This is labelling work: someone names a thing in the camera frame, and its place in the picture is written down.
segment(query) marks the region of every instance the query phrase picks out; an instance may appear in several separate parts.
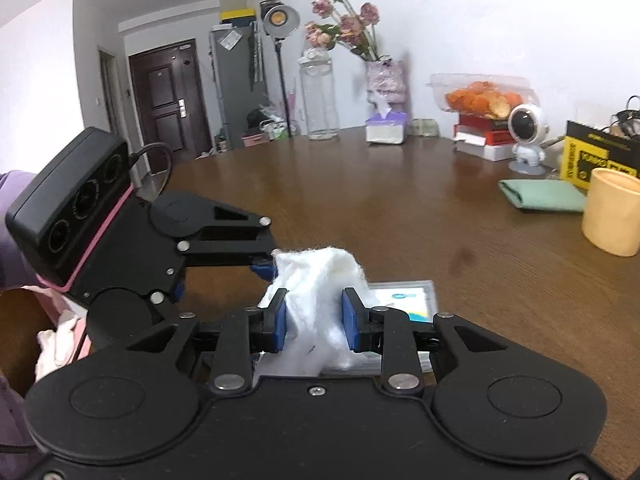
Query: green cloth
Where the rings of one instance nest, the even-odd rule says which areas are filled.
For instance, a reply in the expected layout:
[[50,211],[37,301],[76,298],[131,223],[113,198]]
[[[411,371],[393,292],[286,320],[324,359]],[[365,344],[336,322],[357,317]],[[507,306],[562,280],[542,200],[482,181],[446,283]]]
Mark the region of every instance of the green cloth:
[[586,197],[564,180],[509,179],[498,186],[518,209],[582,212]]

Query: dark brown door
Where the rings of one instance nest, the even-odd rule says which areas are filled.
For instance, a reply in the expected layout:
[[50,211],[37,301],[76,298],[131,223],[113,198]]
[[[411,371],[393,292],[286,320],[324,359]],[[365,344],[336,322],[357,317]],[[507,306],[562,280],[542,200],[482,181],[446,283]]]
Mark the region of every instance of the dark brown door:
[[[142,137],[166,142],[174,164],[211,149],[197,59],[195,40],[129,57]],[[162,152],[152,150],[148,159],[152,173],[166,169]]]

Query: bouquet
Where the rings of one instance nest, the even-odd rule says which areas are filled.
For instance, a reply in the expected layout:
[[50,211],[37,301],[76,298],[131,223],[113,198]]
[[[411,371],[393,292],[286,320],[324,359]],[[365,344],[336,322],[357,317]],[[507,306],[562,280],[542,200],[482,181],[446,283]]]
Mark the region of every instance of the bouquet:
[[[336,8],[341,4],[346,14]],[[312,12],[322,19],[331,18],[335,23],[306,24],[306,39],[314,47],[332,50],[337,44],[349,49],[352,54],[364,61],[377,61],[378,42],[376,41],[376,25],[380,22],[378,8],[366,3],[357,13],[349,0],[314,0]]]

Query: yellow cup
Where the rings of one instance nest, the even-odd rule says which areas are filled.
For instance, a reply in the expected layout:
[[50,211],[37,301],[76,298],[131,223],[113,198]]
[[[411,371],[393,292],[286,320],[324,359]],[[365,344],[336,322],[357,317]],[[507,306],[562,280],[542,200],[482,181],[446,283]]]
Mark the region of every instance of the yellow cup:
[[607,253],[636,254],[640,249],[640,179],[604,168],[591,171],[582,232]]

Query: plastic fruit container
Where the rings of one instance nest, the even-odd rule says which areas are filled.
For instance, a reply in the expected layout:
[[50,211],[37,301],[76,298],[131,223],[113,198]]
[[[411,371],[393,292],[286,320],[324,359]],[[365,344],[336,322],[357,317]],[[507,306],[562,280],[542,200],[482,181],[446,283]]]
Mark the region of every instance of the plastic fruit container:
[[539,105],[529,80],[489,74],[433,74],[428,86],[441,110],[504,120],[523,103]]

